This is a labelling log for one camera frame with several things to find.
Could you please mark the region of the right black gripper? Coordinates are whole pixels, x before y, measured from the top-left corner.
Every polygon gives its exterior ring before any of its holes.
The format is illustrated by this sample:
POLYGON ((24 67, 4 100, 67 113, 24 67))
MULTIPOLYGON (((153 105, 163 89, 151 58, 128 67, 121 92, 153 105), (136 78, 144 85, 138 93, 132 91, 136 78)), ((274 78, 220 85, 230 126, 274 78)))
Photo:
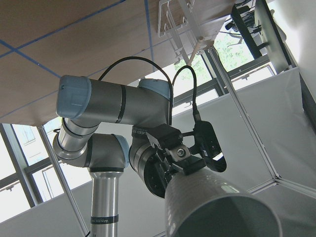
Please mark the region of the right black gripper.
POLYGON ((168 124, 153 128, 135 125, 132 137, 130 165, 148 190, 159 198, 165 197, 173 174, 190 175, 206 166, 204 159, 191 155, 189 148, 183 145, 181 131, 168 124))

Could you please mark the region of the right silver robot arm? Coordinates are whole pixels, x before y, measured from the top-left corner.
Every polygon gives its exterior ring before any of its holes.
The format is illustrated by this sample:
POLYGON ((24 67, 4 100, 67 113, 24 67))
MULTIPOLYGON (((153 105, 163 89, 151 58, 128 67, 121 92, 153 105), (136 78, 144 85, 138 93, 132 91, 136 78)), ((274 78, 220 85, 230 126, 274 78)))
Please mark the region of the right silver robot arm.
POLYGON ((132 87, 61 77, 56 112, 62 126, 53 149, 61 160, 90 173, 92 237, 118 234, 119 178, 127 166, 160 198, 174 174, 189 175, 205 166, 171 126, 171 91, 170 82, 158 79, 132 87))

